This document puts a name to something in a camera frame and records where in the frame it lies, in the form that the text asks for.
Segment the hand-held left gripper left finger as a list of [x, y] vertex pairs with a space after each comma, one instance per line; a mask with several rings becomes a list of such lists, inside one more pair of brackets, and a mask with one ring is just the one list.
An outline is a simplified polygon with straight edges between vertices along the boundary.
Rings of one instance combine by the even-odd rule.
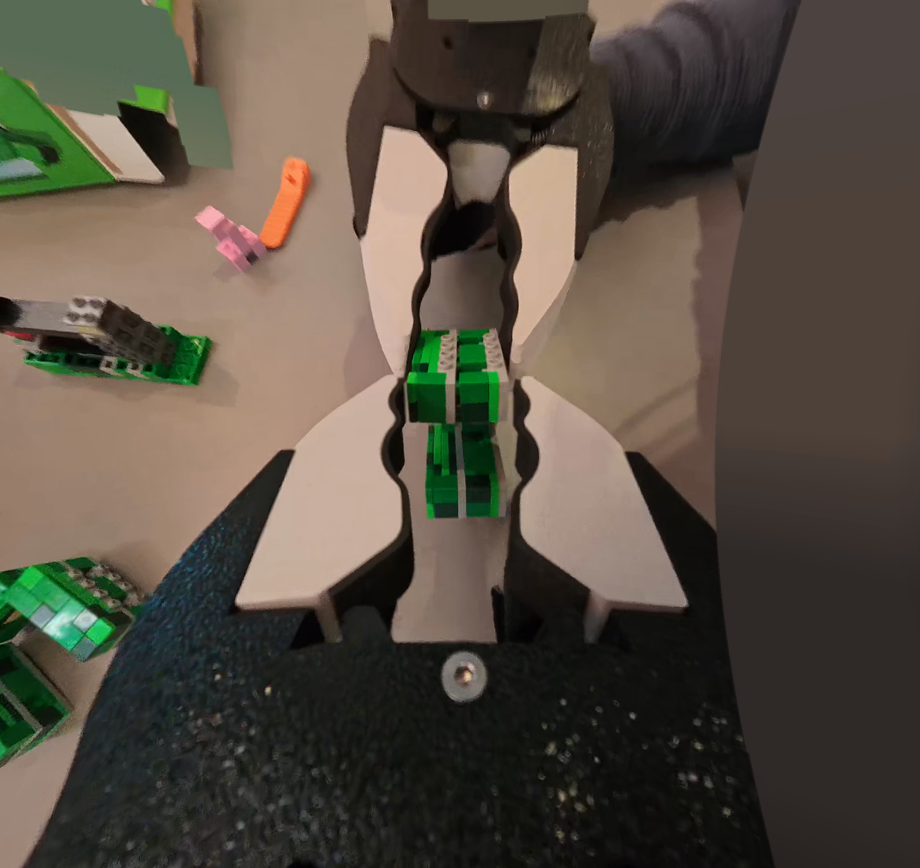
[[245, 612], [305, 610], [337, 642], [353, 609], [390, 635], [414, 574], [400, 383], [388, 375], [317, 422], [290, 463], [236, 594]]

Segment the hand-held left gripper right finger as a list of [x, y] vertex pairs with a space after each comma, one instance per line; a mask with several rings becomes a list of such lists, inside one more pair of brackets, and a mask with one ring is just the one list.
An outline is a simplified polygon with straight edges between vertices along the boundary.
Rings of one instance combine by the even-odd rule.
[[532, 376], [514, 385], [514, 469], [501, 583], [503, 637], [558, 617], [596, 643], [615, 612], [684, 614], [689, 601], [627, 451]]

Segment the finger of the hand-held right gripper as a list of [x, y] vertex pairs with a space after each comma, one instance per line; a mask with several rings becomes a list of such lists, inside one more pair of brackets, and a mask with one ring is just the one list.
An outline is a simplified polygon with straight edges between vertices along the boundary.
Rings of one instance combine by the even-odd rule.
[[384, 128], [360, 245], [374, 329], [394, 374], [406, 370], [422, 236], [442, 203], [447, 178], [447, 165], [420, 133]]
[[508, 196], [520, 236], [512, 268], [517, 310], [509, 363], [532, 366], [553, 332], [576, 271], [578, 150], [547, 145], [512, 165]]

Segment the small green hinge brick piece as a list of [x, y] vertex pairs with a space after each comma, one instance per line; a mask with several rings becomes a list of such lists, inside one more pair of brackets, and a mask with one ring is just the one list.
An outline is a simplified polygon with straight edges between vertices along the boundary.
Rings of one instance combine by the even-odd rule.
[[427, 517], [501, 518], [507, 483], [496, 425], [428, 426], [424, 495]]

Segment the person's right forearm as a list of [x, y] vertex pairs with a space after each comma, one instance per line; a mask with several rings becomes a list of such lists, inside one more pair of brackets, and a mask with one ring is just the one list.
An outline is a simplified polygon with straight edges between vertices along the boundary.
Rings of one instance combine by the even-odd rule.
[[610, 184], [759, 148], [801, 0], [675, 0], [592, 41], [614, 123]]

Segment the orange brick separator tool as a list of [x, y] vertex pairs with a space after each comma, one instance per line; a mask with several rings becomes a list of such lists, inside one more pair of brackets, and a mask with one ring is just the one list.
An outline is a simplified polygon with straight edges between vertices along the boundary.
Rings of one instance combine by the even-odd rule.
[[306, 161], [296, 157], [284, 161], [279, 191], [259, 232], [266, 249], [277, 250], [287, 241], [311, 183], [312, 174]]

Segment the pink brick pig figure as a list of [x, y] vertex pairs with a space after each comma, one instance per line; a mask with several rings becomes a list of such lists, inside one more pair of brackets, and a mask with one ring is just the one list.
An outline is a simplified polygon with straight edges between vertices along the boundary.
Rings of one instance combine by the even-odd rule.
[[204, 207], [195, 221], [213, 237], [216, 250], [240, 272], [246, 272], [268, 254], [257, 233], [236, 224], [215, 207]]

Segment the grey black build green baseplate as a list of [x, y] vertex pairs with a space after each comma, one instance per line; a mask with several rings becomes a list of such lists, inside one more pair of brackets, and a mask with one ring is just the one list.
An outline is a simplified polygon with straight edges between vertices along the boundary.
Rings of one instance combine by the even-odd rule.
[[139, 379], [196, 386], [213, 341], [155, 324], [112, 299], [1, 299], [1, 332], [23, 364], [73, 378]]

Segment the green brick corner build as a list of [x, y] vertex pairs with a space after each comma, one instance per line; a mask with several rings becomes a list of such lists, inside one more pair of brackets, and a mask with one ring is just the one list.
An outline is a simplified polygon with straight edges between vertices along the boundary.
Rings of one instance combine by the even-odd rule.
[[115, 568], [86, 556], [2, 572], [2, 765], [59, 734], [74, 711], [29, 656], [29, 640], [47, 640], [86, 663], [121, 643], [147, 599]]

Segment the green toy brick box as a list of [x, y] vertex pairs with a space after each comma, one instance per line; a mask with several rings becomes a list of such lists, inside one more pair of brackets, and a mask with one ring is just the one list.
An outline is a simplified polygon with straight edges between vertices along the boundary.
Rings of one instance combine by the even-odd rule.
[[27, 80], [1, 70], [1, 197], [104, 184], [164, 184], [155, 144], [171, 125], [120, 103], [117, 115], [47, 104]]

